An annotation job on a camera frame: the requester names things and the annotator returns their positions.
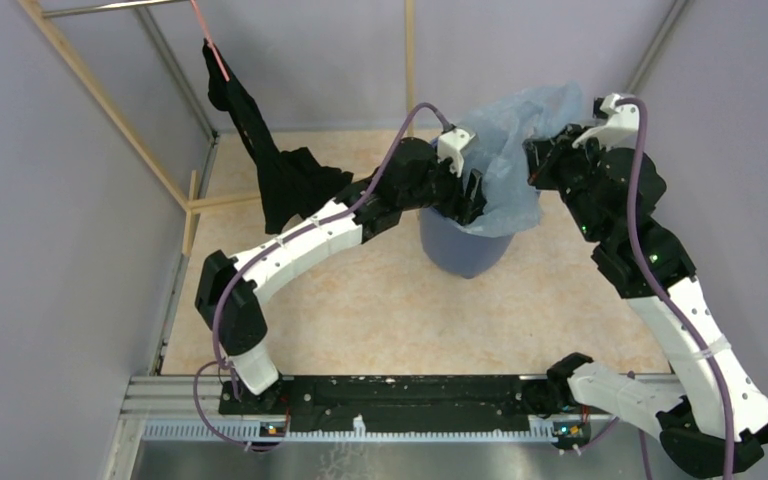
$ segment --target pink string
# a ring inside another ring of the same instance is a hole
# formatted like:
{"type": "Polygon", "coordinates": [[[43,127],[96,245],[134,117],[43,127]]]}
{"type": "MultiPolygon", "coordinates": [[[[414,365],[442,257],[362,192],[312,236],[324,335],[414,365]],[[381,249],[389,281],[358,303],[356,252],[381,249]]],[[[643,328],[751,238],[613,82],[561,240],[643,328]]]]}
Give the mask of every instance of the pink string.
{"type": "Polygon", "coordinates": [[[207,45],[213,50],[213,56],[216,57],[216,63],[219,64],[219,69],[222,70],[222,76],[225,77],[226,82],[231,81],[231,77],[228,76],[228,72],[225,71],[225,64],[222,62],[222,58],[219,56],[219,52],[216,51],[216,46],[213,45],[213,38],[210,36],[210,30],[207,28],[207,23],[204,21],[204,17],[201,15],[201,10],[198,8],[196,0],[190,0],[190,5],[193,6],[193,10],[196,12],[196,18],[198,18],[199,25],[201,25],[201,31],[204,32],[204,38],[207,40],[207,45]]]}

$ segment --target white bracket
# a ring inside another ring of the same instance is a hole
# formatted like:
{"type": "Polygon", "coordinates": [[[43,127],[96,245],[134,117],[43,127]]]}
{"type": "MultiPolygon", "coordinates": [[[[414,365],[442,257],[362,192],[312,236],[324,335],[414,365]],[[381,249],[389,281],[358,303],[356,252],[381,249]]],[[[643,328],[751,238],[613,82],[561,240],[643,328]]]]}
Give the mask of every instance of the white bracket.
{"type": "Polygon", "coordinates": [[[599,363],[585,363],[568,380],[576,402],[618,416],[624,422],[658,439],[661,424],[656,415],[681,403],[684,392],[648,385],[599,363]]]}
{"type": "Polygon", "coordinates": [[[572,142],[572,146],[578,148],[588,138],[596,138],[603,147],[610,149],[637,132],[640,112],[634,105],[617,107],[617,102],[623,98],[625,97],[618,93],[612,93],[605,97],[599,110],[608,114],[608,120],[604,125],[590,128],[581,134],[572,142]]]}
{"type": "Polygon", "coordinates": [[[248,352],[228,357],[228,360],[234,365],[234,371],[246,388],[255,395],[260,395],[278,381],[278,368],[269,357],[264,340],[248,352]]]}
{"type": "Polygon", "coordinates": [[[476,135],[464,128],[454,129],[437,137],[437,156],[440,160],[452,159],[452,173],[458,177],[463,174],[464,153],[476,135]]]}

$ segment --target blue plastic bag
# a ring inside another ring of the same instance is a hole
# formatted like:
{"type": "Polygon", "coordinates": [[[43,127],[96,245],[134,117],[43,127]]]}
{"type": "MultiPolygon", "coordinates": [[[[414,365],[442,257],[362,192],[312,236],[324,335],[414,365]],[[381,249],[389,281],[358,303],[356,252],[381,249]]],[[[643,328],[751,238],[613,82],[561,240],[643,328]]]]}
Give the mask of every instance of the blue plastic bag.
{"type": "MultiPolygon", "coordinates": [[[[475,168],[484,176],[484,214],[467,226],[448,220],[463,232],[502,237],[540,222],[538,192],[528,184],[528,160],[522,148],[527,138],[552,137],[580,118],[581,89],[562,87],[522,90],[473,110],[458,122],[478,136],[467,150],[464,172],[475,168]]],[[[464,175],[464,186],[468,175],[464,175]]]]}

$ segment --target metal rod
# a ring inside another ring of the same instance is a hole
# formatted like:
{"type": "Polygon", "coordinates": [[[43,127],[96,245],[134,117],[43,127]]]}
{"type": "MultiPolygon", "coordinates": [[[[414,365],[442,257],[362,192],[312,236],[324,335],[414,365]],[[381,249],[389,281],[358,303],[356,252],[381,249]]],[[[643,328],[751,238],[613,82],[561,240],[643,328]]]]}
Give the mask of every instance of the metal rod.
{"type": "Polygon", "coordinates": [[[626,93],[635,95],[640,93],[643,84],[649,77],[652,67],[655,65],[655,61],[661,56],[667,40],[691,3],[693,3],[692,0],[673,1],[673,5],[670,7],[670,11],[667,12],[667,16],[661,23],[658,32],[655,34],[655,38],[652,39],[652,43],[646,48],[643,58],[640,59],[640,63],[638,63],[637,68],[634,69],[634,74],[632,74],[631,79],[626,84],[624,90],[626,93]]]}
{"type": "Polygon", "coordinates": [[[190,85],[187,76],[184,75],[184,70],[181,65],[175,59],[175,54],[172,52],[172,48],[166,41],[166,37],[163,36],[163,32],[157,25],[157,21],[151,14],[151,11],[146,7],[138,7],[134,9],[134,13],[137,16],[137,20],[140,22],[140,26],[151,41],[157,55],[160,60],[163,61],[163,66],[166,67],[166,71],[172,77],[172,82],[178,88],[178,92],[184,98],[184,102],[196,117],[199,127],[201,127],[205,136],[212,140],[216,135],[216,129],[210,124],[210,119],[207,117],[207,113],[204,111],[201,102],[196,96],[193,86],[190,85]]]}
{"type": "Polygon", "coordinates": [[[74,15],[86,15],[88,13],[112,12],[114,10],[125,10],[128,8],[148,7],[151,5],[163,5],[166,3],[178,3],[186,0],[135,0],[131,2],[116,2],[106,5],[95,5],[91,7],[64,8],[62,10],[48,10],[42,12],[43,18],[71,17],[74,15]]]}
{"type": "MultiPolygon", "coordinates": [[[[213,165],[216,162],[216,154],[219,152],[219,137],[214,137],[210,142],[210,148],[207,152],[207,158],[204,160],[204,166],[201,170],[201,184],[199,184],[197,198],[202,198],[207,193],[207,186],[210,184],[210,174],[213,172],[213,165]]],[[[198,228],[198,222],[200,215],[197,212],[193,212],[195,218],[193,221],[193,229],[198,228]]],[[[163,360],[166,356],[166,348],[169,345],[169,338],[172,336],[172,326],[175,323],[175,314],[178,311],[178,302],[181,299],[181,290],[184,286],[184,277],[187,273],[187,265],[190,259],[181,255],[178,260],[178,268],[175,272],[175,280],[170,286],[170,292],[168,302],[166,304],[166,313],[163,316],[163,323],[160,326],[159,332],[152,335],[152,338],[156,339],[156,346],[151,353],[151,358],[147,362],[150,365],[147,375],[160,375],[163,371],[163,360]]]]}
{"type": "MultiPolygon", "coordinates": [[[[416,5],[414,0],[405,0],[405,111],[410,112],[416,105],[416,5]]],[[[408,125],[408,136],[413,136],[413,124],[408,125]]]]}

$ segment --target metal rail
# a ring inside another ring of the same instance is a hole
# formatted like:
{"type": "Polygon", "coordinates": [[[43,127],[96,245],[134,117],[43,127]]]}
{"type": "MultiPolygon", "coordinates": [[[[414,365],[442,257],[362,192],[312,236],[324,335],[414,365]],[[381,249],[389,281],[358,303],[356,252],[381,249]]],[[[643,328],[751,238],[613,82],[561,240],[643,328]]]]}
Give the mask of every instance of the metal rail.
{"type": "MultiPolygon", "coordinates": [[[[545,379],[546,375],[521,375],[522,380],[545,379]]],[[[669,373],[639,374],[635,377],[649,385],[680,388],[678,378],[669,373]]],[[[199,399],[208,417],[221,418],[219,415],[219,396],[222,394],[222,382],[217,376],[199,377],[199,399]]],[[[193,405],[193,377],[147,376],[132,377],[125,400],[122,403],[120,418],[195,418],[193,405]]],[[[610,415],[591,415],[592,418],[608,419],[610,415]]],[[[563,420],[564,416],[553,416],[563,420]]]]}
{"type": "Polygon", "coordinates": [[[693,3],[693,0],[674,0],[673,5],[670,7],[670,11],[667,12],[667,16],[661,23],[661,27],[652,39],[652,43],[646,48],[646,52],[643,53],[643,58],[640,59],[640,63],[637,64],[637,68],[634,69],[634,73],[626,83],[624,92],[637,95],[643,88],[643,84],[646,79],[649,78],[649,73],[652,71],[652,67],[655,65],[658,57],[664,50],[664,46],[672,35],[675,27],[678,25],[679,20],[687,12],[688,8],[693,3]]]}
{"type": "Polygon", "coordinates": [[[42,12],[43,18],[71,17],[74,15],[86,15],[89,13],[112,12],[115,10],[126,10],[129,8],[149,7],[152,5],[164,5],[167,3],[178,3],[186,0],[134,0],[130,2],[116,2],[105,5],[94,5],[90,7],[64,8],[60,10],[48,10],[42,12]]]}
{"type": "Polygon", "coordinates": [[[166,37],[163,36],[163,32],[157,25],[157,21],[154,19],[151,11],[146,7],[136,7],[134,8],[134,13],[140,22],[140,27],[142,27],[151,45],[157,52],[157,56],[163,62],[163,66],[166,67],[167,73],[172,77],[172,82],[184,99],[184,103],[187,104],[190,112],[195,117],[202,132],[204,132],[207,138],[213,138],[216,135],[216,129],[210,124],[210,119],[208,119],[207,113],[202,108],[202,104],[199,102],[193,86],[187,80],[184,69],[181,68],[181,65],[175,59],[175,54],[172,53],[172,48],[166,41],[166,37]]]}

